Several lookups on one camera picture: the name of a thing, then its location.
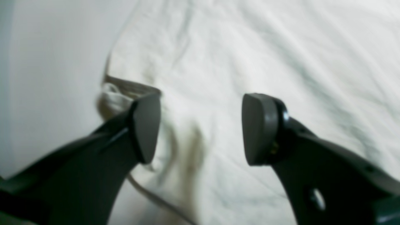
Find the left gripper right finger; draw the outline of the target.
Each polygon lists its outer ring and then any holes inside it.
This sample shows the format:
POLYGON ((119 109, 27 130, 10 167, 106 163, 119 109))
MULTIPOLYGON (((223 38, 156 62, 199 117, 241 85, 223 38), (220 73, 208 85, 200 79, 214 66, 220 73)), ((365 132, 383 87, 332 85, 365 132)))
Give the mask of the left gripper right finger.
POLYGON ((299 225, 398 225, 400 184, 385 171, 317 137, 278 98, 248 93, 242 130, 250 166, 271 166, 299 225))

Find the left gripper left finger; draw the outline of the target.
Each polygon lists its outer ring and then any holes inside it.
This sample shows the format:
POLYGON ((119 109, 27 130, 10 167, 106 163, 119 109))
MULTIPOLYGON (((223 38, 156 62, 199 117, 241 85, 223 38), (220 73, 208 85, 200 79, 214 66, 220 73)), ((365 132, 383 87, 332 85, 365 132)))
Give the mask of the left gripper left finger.
POLYGON ((37 225, 106 225, 128 173, 152 162, 159 93, 1 182, 1 212, 37 225))

